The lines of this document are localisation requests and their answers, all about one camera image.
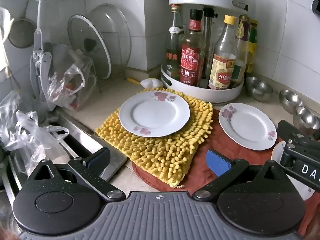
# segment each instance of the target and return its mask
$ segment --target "glass bottle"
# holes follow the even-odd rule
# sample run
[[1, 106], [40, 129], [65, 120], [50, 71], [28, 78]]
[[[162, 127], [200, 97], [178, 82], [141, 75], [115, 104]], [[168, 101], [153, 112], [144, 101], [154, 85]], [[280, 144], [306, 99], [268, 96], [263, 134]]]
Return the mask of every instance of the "glass bottle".
[[225, 15], [224, 28], [213, 49], [213, 62], [209, 79], [209, 88], [227, 89], [235, 66], [237, 47], [235, 40], [236, 17]]
[[239, 25], [236, 32], [237, 58], [235, 68], [231, 76], [231, 87], [236, 87], [242, 82], [248, 55], [248, 36], [250, 18], [244, 15], [239, 16]]
[[172, 4], [172, 26], [169, 29], [169, 36], [167, 41], [167, 69], [166, 73], [168, 76], [179, 80], [180, 79], [180, 62], [181, 62], [181, 46], [182, 39], [184, 36], [183, 24], [181, 19], [181, 8], [180, 4]]
[[201, 32], [202, 10], [190, 10], [189, 32], [182, 40], [180, 82], [199, 86], [204, 61], [205, 38]]
[[245, 69], [245, 76], [250, 75], [254, 69], [256, 63], [256, 49], [257, 49], [257, 34], [258, 34], [258, 22], [251, 20], [250, 31], [249, 31], [249, 43], [248, 43], [248, 57], [247, 66]]

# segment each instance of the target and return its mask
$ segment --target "tiled wall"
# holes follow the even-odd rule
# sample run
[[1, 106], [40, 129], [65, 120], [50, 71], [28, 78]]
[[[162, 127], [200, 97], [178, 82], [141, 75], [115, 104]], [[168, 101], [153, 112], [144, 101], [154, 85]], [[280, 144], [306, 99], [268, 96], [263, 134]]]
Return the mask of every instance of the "tiled wall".
[[249, 0], [258, 20], [255, 72], [320, 103], [320, 17], [313, 0]]
[[[70, 44], [67, 32], [67, 23], [73, 14], [85, 14], [84, 0], [54, 0], [55, 6], [59, 8], [59, 14], [56, 14], [54, 20], [59, 26], [59, 43]], [[26, 18], [37, 22], [38, 2], [36, 0], [0, 0], [0, 6], [9, 10], [12, 16], [17, 19], [23, 17], [25, 6], [28, 4]], [[10, 44], [8, 39], [4, 43], [7, 53], [10, 69], [20, 84], [21, 89], [33, 93], [30, 82], [29, 63], [33, 46], [27, 49], [17, 49]], [[0, 83], [0, 100], [2, 100], [13, 88], [16, 88], [14, 82], [6, 79]]]
[[87, 13], [104, 3], [112, 4], [122, 11], [132, 37], [132, 52], [128, 66], [147, 70], [144, 0], [85, 0], [85, 2]]
[[87, 13], [110, 3], [118, 7], [128, 22], [132, 37], [129, 67], [150, 70], [162, 63], [171, 12], [168, 0], [85, 0]]

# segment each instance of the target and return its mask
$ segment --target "kitchen countertop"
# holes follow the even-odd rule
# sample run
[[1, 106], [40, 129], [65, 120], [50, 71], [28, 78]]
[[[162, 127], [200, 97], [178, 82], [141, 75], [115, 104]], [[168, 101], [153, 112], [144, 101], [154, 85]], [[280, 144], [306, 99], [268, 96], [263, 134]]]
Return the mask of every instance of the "kitchen countertop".
[[[91, 130], [95, 130], [100, 127], [106, 118], [117, 110], [124, 101], [142, 90], [142, 86], [124, 79], [107, 80], [101, 85], [102, 93], [95, 92], [91, 95], [80, 111], [72, 112], [66, 110], [66, 112]], [[272, 120], [276, 127], [281, 120], [286, 120], [292, 124], [293, 116], [282, 108], [279, 102], [279, 94], [276, 92], [270, 101], [262, 103], [248, 97], [243, 89], [240, 96], [235, 100], [235, 103], [244, 103], [260, 109]], [[214, 106], [214, 109], [220, 110], [222, 107], [222, 105]], [[156, 191], [135, 175], [132, 171], [132, 163], [130, 160], [128, 160], [126, 165], [119, 170], [110, 182], [115, 187], [124, 191], [127, 196], [130, 191]]]

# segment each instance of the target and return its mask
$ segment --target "plastic bag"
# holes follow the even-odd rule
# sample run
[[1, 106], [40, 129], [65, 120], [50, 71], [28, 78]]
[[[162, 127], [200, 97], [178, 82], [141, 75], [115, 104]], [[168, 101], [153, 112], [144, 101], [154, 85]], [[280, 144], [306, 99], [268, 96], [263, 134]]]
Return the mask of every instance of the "plastic bag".
[[94, 75], [93, 61], [82, 56], [79, 67], [73, 64], [59, 79], [55, 73], [49, 78], [48, 99], [58, 106], [78, 110], [95, 89], [97, 79]]
[[[17, 151], [15, 151], [15, 162], [20, 172], [29, 176], [42, 159], [50, 159], [54, 164], [67, 163], [70, 160], [59, 144], [59, 141], [69, 134], [68, 129], [52, 125], [40, 127], [36, 112], [24, 114], [18, 110], [16, 117], [16, 132], [10, 134], [10, 141], [5, 148], [9, 151], [20, 149], [24, 167], [21, 167], [21, 162], [17, 160]], [[64, 133], [56, 138], [50, 134], [58, 131], [64, 131]]]
[[45, 102], [36, 100], [22, 91], [11, 91], [0, 103], [0, 140], [2, 147], [9, 142], [10, 134], [15, 132], [16, 112], [18, 110], [24, 113], [36, 111], [40, 122], [46, 120], [48, 116]]

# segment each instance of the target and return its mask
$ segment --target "pink flower pattern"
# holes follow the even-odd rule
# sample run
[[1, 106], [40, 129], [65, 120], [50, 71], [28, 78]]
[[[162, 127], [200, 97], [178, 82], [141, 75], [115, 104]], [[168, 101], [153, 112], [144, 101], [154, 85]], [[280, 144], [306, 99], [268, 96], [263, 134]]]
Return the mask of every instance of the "pink flower pattern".
[[273, 141], [273, 138], [276, 136], [276, 132], [271, 131], [268, 133], [268, 135], [269, 135], [268, 140]]
[[151, 134], [151, 131], [148, 130], [148, 128], [140, 128], [138, 126], [136, 126], [135, 128], [133, 128], [134, 131], [139, 131], [139, 133], [141, 134], [145, 134], [145, 135], [149, 135]]
[[168, 94], [163, 93], [163, 92], [155, 92], [155, 96], [158, 98], [158, 101], [164, 102], [164, 101], [169, 101], [169, 102], [174, 102], [176, 100], [176, 96], [170, 96], [167, 98]]
[[223, 112], [221, 113], [221, 115], [227, 119], [227, 121], [230, 121], [232, 118], [232, 115], [237, 111], [233, 106], [229, 106], [229, 109], [225, 109], [223, 110]]
[[151, 134], [151, 132], [147, 128], [142, 128], [140, 133], [145, 134], [145, 135]]
[[158, 98], [158, 101], [161, 101], [161, 102], [164, 102], [167, 98], [167, 95], [166, 93], [162, 93], [162, 92], [156, 92], [155, 93], [155, 96]]

